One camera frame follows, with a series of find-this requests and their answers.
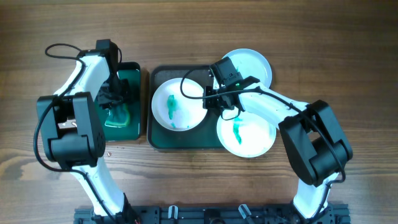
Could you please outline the green yellow sponge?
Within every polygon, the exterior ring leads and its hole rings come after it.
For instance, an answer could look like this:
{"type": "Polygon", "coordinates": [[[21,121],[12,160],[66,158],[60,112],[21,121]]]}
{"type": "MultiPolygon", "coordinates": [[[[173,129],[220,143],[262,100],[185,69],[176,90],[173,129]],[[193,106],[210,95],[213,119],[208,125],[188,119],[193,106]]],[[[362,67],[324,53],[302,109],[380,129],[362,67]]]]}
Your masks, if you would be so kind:
{"type": "Polygon", "coordinates": [[[108,111],[108,117],[104,125],[110,128],[125,128],[130,124],[131,115],[128,105],[123,103],[116,105],[108,111]]]}

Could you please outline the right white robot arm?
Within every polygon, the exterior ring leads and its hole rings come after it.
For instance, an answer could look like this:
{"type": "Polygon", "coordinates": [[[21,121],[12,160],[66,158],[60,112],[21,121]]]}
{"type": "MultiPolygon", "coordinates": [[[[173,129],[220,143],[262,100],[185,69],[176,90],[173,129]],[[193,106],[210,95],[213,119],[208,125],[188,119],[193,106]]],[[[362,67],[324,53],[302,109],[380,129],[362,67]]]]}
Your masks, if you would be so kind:
{"type": "Polygon", "coordinates": [[[345,165],[353,150],[333,110],[325,101],[295,101],[247,77],[203,94],[206,109],[238,109],[275,126],[282,137],[289,163],[299,178],[293,205],[309,223],[327,208],[333,184],[345,181],[345,165]]]}

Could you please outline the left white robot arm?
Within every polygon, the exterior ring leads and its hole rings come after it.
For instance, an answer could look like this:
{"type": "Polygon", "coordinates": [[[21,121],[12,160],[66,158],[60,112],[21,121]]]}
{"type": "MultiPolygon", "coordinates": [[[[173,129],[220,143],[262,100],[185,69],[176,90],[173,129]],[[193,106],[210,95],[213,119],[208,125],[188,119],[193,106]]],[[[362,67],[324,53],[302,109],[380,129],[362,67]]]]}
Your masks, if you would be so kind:
{"type": "Polygon", "coordinates": [[[72,173],[93,203],[95,223],[139,223],[139,216],[118,188],[103,155],[106,138],[95,100],[108,110],[129,99],[118,76],[119,50],[81,50],[67,82],[53,95],[37,100],[39,121],[34,154],[48,170],[72,173]]]}

